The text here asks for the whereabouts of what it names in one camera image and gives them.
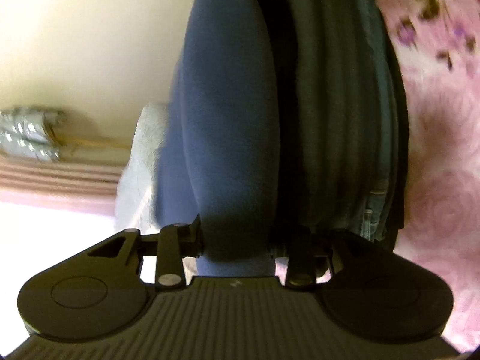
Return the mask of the cream rolled duvet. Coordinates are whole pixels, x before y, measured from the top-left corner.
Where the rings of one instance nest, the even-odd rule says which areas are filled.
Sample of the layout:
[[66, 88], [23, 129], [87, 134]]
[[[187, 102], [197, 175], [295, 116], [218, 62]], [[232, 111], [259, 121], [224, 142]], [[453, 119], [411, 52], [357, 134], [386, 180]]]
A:
[[115, 225], [142, 233], [199, 216], [176, 103], [147, 104], [137, 121], [132, 150], [116, 191]]

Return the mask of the stack of folded dark clothes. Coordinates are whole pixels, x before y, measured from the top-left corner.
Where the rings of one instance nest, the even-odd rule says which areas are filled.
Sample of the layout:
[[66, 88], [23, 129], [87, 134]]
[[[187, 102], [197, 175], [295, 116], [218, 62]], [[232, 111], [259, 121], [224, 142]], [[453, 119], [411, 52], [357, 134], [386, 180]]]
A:
[[393, 250], [409, 124], [376, 0], [259, 0], [277, 78], [277, 209], [285, 226], [348, 229]]

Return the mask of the pink rose bed blanket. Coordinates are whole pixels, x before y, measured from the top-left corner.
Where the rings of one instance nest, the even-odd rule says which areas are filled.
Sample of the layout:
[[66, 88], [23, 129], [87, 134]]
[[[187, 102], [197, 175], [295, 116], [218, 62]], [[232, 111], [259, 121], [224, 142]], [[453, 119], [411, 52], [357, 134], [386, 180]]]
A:
[[377, 0], [410, 121], [406, 220], [397, 254], [450, 285], [445, 339], [479, 346], [479, 0]]

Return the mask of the navy blue garment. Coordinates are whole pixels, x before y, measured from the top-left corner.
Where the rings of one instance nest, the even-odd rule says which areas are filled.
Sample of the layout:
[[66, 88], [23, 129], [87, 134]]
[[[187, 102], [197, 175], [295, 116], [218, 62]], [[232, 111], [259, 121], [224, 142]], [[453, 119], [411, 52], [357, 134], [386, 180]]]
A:
[[274, 275], [278, 155], [276, 79], [258, 0], [194, 0], [154, 213], [162, 227], [200, 222], [200, 275]]

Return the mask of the pink curtain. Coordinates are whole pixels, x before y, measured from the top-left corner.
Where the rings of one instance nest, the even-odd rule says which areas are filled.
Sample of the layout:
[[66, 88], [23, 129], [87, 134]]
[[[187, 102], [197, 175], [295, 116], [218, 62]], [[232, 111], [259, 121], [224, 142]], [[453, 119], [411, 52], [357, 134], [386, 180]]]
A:
[[123, 168], [1, 156], [1, 200], [96, 215], [115, 214]]

